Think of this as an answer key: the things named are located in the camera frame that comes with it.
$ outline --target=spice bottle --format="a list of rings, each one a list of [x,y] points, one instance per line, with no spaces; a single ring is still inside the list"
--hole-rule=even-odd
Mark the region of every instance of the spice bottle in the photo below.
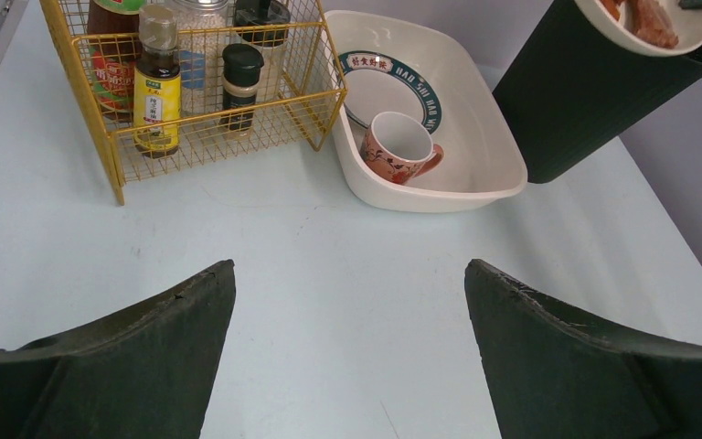
[[[138,10],[144,0],[91,0],[87,33],[130,34],[138,30]],[[92,92],[103,115],[115,121],[133,118],[133,74],[141,55],[136,38],[90,40]]]
[[[179,30],[227,26],[228,0],[165,0],[174,10]],[[179,36],[182,112],[192,116],[217,110],[218,58],[227,34],[198,32]]]
[[[235,26],[287,25],[292,14],[278,0],[238,0],[235,4]],[[283,73],[283,59],[286,54],[286,28],[276,30],[238,31],[240,42],[251,44],[265,60],[260,77],[260,102],[278,98]]]
[[[174,12],[163,5],[144,5],[139,11],[138,37],[144,53],[136,63],[133,125],[148,126],[179,118],[181,69],[176,54],[178,33]],[[136,148],[160,158],[178,150],[178,125],[168,124],[136,131]]]
[[[222,107],[225,110],[249,107],[257,101],[260,73],[265,61],[261,53],[245,44],[231,44],[222,51],[225,63],[222,77]],[[254,111],[222,116],[219,125],[228,140],[249,135]]]

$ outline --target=black cap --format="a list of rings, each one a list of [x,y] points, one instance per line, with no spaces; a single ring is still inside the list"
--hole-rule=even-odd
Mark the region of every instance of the black cap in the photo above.
[[[265,60],[257,49],[246,44],[230,44],[222,51],[222,59],[226,80],[239,87],[251,87],[260,82]]]
[[[288,25],[292,21],[289,8],[278,0],[238,0],[235,2],[235,26]],[[288,29],[239,32],[251,44],[272,48],[286,42]]]

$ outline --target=white table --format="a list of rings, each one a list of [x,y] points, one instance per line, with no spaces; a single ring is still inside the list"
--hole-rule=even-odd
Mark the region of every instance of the white table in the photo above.
[[[37,2],[0,69],[0,348],[213,262],[238,302],[204,438],[489,438],[463,270],[483,258],[621,324],[702,344],[702,269],[620,141],[463,214],[371,208],[330,143],[125,188],[116,207]]]

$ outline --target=floral mug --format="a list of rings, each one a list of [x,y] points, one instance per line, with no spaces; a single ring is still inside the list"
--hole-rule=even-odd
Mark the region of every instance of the floral mug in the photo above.
[[[401,112],[382,112],[373,119],[361,154],[373,172],[398,185],[426,174],[445,157],[427,129]]]

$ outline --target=food scrap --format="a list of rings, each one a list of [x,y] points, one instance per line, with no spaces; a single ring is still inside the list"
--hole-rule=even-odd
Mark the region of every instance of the food scrap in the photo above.
[[[679,44],[679,37],[674,32],[671,19],[657,0],[628,1],[634,35],[659,48],[675,48]],[[615,21],[620,21],[618,6],[624,2],[625,0],[601,0]]]

